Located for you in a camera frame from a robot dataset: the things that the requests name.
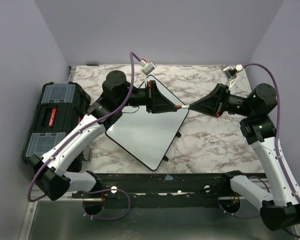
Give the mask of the red capped whiteboard marker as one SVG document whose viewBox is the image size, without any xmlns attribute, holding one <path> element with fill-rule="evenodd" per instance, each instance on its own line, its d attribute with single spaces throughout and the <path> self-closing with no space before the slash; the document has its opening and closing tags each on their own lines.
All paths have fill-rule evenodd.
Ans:
<svg viewBox="0 0 300 240">
<path fill-rule="evenodd" d="M 180 110 L 180 109 L 189 109 L 189 108 L 190 108 L 189 105 L 176 105 L 175 107 L 176 107 L 178 110 Z"/>
</svg>

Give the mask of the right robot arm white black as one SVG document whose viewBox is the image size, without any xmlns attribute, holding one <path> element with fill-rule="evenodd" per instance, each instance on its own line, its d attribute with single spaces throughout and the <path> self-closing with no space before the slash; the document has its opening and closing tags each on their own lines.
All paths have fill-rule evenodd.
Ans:
<svg viewBox="0 0 300 240">
<path fill-rule="evenodd" d="M 277 93 L 267 83 L 259 84 L 247 97 L 231 94 L 229 87 L 217 84 L 207 96 L 190 104 L 189 109 L 218 118 L 223 112 L 244 116 L 240 130 L 263 167 L 271 192 L 254 184 L 242 172 L 224 173 L 220 191 L 238 193 L 259 210 L 264 225 L 271 231 L 300 224 L 300 187 L 285 160 L 278 128 L 268 114 L 277 106 Z"/>
</svg>

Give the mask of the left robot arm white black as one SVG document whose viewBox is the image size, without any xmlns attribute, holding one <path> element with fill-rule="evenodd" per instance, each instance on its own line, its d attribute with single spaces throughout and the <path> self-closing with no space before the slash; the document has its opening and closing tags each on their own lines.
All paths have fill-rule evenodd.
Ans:
<svg viewBox="0 0 300 240">
<path fill-rule="evenodd" d="M 31 158 L 35 171 L 32 181 L 52 201 L 67 192 L 85 192 L 91 198 L 100 194 L 100 179 L 93 172 L 68 172 L 67 169 L 93 140 L 104 134 L 123 115 L 125 106 L 145 106 L 147 112 L 152 114 L 180 109 L 159 91 L 155 81 L 150 81 L 145 88 L 136 88 L 120 70 L 107 74 L 102 90 L 101 97 L 60 143 L 41 157 Z"/>
</svg>

